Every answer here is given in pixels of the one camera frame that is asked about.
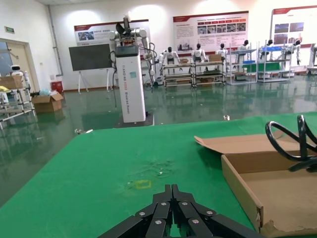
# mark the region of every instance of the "poster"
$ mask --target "poster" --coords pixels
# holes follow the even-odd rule
[[[301,6],[274,9],[272,13],[271,39],[282,46],[300,40],[302,47],[309,47],[316,38],[317,6]]]
[[[94,44],[109,44],[108,34],[110,31],[116,31],[115,25],[117,22],[106,22],[91,25],[74,26],[75,38],[78,46],[94,45]],[[145,29],[150,39],[150,24],[149,20],[134,20],[130,22],[130,28]],[[138,39],[138,45],[142,45],[141,38]]]
[[[206,53],[224,43],[235,48],[248,38],[248,11],[173,17],[174,43],[179,55],[191,53],[200,43]]]

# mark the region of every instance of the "red fire extinguisher box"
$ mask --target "red fire extinguisher box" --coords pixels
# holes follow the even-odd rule
[[[52,91],[56,90],[60,94],[64,92],[62,81],[51,82]]]

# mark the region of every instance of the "white humanoid robot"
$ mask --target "white humanoid robot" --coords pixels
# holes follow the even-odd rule
[[[273,52],[268,52],[268,51],[264,51],[264,48],[268,48],[268,47],[272,47],[273,44],[273,40],[268,40],[268,42],[259,48],[259,61],[264,62],[264,55],[266,54],[266,59],[267,59],[267,55],[269,55],[269,60],[272,61],[273,60]]]
[[[248,50],[250,47],[248,47],[249,41],[245,40],[243,45],[240,45],[237,49],[237,51],[245,51]],[[244,61],[244,56],[247,55],[247,60],[250,60],[250,54],[238,54],[236,56],[236,63],[243,63]],[[237,71],[238,72],[243,72],[243,68],[237,66]]]
[[[249,50],[250,47],[248,47],[248,44],[249,44],[249,41],[248,40],[245,40],[243,45],[240,45],[238,47],[238,50],[237,51],[245,51],[245,50]],[[247,55],[247,60],[250,60],[250,54],[246,54],[246,53],[241,53],[241,54],[237,54],[236,55],[236,64],[242,64],[243,61],[244,61],[244,56]],[[239,66],[237,65],[236,66],[236,71],[238,73],[243,73],[244,72],[244,69],[242,66]],[[235,80],[246,80],[247,77],[246,75],[236,75],[235,77]]]
[[[221,60],[223,62],[222,66],[223,66],[223,72],[227,72],[226,69],[226,55],[228,53],[228,50],[224,47],[224,43],[220,44],[220,49],[216,51],[216,54],[221,55]]]
[[[291,57],[293,53],[296,51],[296,59],[297,59],[297,65],[299,66],[301,60],[299,58],[300,55],[300,49],[301,49],[301,41],[297,40],[295,43],[286,46],[286,48],[282,51],[282,54],[277,58],[278,60],[283,59],[283,60],[288,60],[286,62],[282,62],[282,70],[283,71],[289,71],[291,67]],[[283,77],[294,77],[295,72],[290,72],[290,73],[283,73]]]
[[[110,58],[116,67],[120,87],[123,123],[146,120],[140,50],[137,38],[141,38],[152,83],[155,82],[154,55],[144,29],[131,29],[129,16],[123,18],[124,28],[117,23],[117,31],[109,33]]]
[[[31,84],[30,84],[30,79],[29,79],[29,73],[28,71],[21,71],[21,67],[17,64],[14,64],[11,66],[12,69],[12,74],[11,76],[19,75],[21,76],[21,81],[25,81],[26,87],[31,90]],[[13,92],[14,99],[17,101],[19,99],[18,93]]]
[[[172,51],[172,47],[167,48],[167,52],[163,55],[162,58],[162,64],[164,65],[165,59],[167,60],[167,64],[175,64],[175,59],[177,59],[177,62],[180,63],[178,54],[176,51]]]
[[[313,43],[311,46],[311,55],[309,58],[309,65],[307,67],[307,75],[311,75],[317,72],[317,64],[316,64],[317,47],[315,45],[316,43]]]
[[[192,52],[192,61],[193,63],[202,63],[207,61],[205,51],[201,49],[201,45],[199,43],[197,44],[197,48]]]

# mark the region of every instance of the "yellow tape mark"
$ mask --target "yellow tape mark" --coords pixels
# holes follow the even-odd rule
[[[137,189],[146,189],[152,187],[151,180],[139,180],[135,182]]]

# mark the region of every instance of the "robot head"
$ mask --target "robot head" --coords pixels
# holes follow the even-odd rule
[[[14,64],[14,65],[11,66],[11,69],[12,69],[12,71],[20,71],[21,67],[19,65],[17,65],[17,64]]]

